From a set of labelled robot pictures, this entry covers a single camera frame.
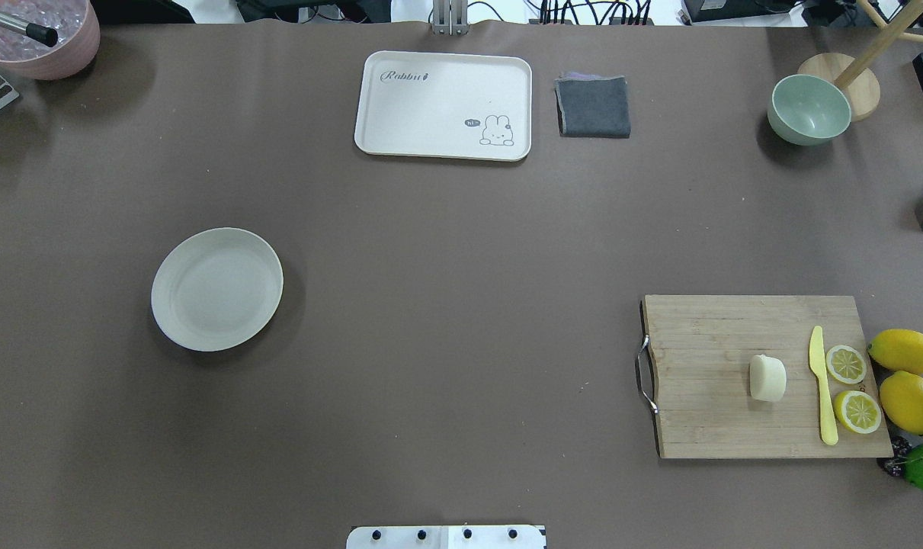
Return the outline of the wooden mug tree stand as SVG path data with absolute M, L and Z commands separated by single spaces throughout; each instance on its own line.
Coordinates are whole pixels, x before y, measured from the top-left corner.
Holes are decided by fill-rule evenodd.
M 870 66 L 897 40 L 923 43 L 923 35 L 909 28 L 923 14 L 923 1 L 909 1 L 892 21 L 887 22 L 868 1 L 857 1 L 867 17 L 878 27 L 871 44 L 856 58 L 845 53 L 817 53 L 800 65 L 799 74 L 809 74 L 831 82 L 847 98 L 851 120 L 861 121 L 875 112 L 880 103 L 880 84 Z

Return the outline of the beige rabbit tray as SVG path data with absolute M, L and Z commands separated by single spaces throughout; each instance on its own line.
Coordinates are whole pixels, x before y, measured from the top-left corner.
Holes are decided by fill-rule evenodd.
M 364 63 L 354 143 L 378 156 L 521 161 L 531 121 L 523 59 L 377 51 Z

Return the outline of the whole lemon right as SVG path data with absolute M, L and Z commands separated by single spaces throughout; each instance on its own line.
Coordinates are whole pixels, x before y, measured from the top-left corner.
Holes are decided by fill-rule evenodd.
M 879 388 L 880 404 L 893 424 L 913 435 L 923 435 L 923 377 L 897 371 Z

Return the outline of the pink bowl with ice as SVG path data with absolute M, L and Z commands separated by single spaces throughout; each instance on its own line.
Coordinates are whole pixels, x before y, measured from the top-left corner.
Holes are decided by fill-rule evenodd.
M 91 1 L 0 1 L 0 67 L 57 80 L 91 65 L 100 24 Z

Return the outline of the grey folded cloth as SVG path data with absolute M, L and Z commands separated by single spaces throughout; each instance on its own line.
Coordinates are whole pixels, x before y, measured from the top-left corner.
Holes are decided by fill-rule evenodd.
M 567 72 L 555 80 L 559 129 L 572 138 L 631 136 L 627 78 Z

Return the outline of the whole lemon left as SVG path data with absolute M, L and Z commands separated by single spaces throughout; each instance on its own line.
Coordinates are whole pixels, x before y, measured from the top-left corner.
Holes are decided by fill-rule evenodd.
M 904 328 L 889 328 L 867 345 L 869 356 L 888 371 L 923 375 L 923 333 Z

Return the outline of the aluminium frame post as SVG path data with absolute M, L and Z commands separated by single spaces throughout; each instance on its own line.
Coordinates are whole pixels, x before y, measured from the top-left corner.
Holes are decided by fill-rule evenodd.
M 469 32 L 468 1 L 432 1 L 431 27 L 434 35 L 461 36 Z

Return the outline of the mint green bowl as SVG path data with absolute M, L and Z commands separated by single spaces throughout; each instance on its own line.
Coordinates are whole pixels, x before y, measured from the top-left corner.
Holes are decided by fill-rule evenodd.
M 812 74 L 782 78 L 771 91 L 767 106 L 768 124 L 785 142 L 817 146 L 847 131 L 851 105 L 833 83 Z

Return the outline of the lemon half far side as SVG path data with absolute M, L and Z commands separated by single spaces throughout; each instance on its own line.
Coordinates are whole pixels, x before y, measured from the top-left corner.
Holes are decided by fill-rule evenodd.
M 838 423 L 859 435 L 875 433 L 885 418 L 879 403 L 862 390 L 843 390 L 834 397 L 833 407 Z

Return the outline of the metal muddler black tip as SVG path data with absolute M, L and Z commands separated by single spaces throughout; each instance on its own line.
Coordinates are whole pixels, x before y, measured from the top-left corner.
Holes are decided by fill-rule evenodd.
M 19 18 L 14 14 L 5 13 L 5 11 L 0 11 L 0 28 L 8 29 L 8 31 L 14 32 L 15 34 L 26 36 L 47 47 L 56 46 L 59 40 L 56 29 L 23 20 L 23 18 Z

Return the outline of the round beige plate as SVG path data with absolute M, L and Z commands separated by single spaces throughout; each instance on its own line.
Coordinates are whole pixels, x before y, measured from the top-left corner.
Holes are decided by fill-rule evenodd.
M 175 344 L 221 352 L 255 337 L 283 291 L 284 270 L 267 241 L 249 230 L 213 228 L 168 253 L 155 272 L 151 310 Z

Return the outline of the wooden cutting board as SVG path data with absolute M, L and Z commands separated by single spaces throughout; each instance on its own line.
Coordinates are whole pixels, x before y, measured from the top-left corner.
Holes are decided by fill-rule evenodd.
M 851 296 L 659 295 L 641 301 L 636 385 L 660 458 L 889 458 L 885 416 L 855 433 L 839 393 L 878 397 L 869 365 L 841 382 L 810 368 L 831 348 L 865 354 Z

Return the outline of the whole lemon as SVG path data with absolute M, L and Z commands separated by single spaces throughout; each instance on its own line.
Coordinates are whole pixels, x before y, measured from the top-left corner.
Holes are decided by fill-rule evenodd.
M 923 377 L 897 371 L 879 388 L 880 404 L 893 424 L 913 435 L 923 435 Z
M 888 371 L 923 375 L 923 333 L 904 328 L 889 328 L 867 345 L 869 356 Z

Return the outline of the lemon half near bun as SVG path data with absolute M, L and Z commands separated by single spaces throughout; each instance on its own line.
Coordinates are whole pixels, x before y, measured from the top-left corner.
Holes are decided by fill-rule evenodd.
M 831 347 L 825 355 L 827 372 L 838 382 L 848 385 L 861 384 L 869 371 L 869 361 L 851 346 Z

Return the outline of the dark berry cluster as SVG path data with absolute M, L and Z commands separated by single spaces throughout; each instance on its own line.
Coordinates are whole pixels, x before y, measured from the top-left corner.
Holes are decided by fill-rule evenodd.
M 889 440 L 893 455 L 891 457 L 879 457 L 876 459 L 876 463 L 886 475 L 891 477 L 904 477 L 905 466 L 908 461 L 907 457 L 912 451 L 913 445 L 907 438 L 902 437 L 902 435 L 891 435 Z

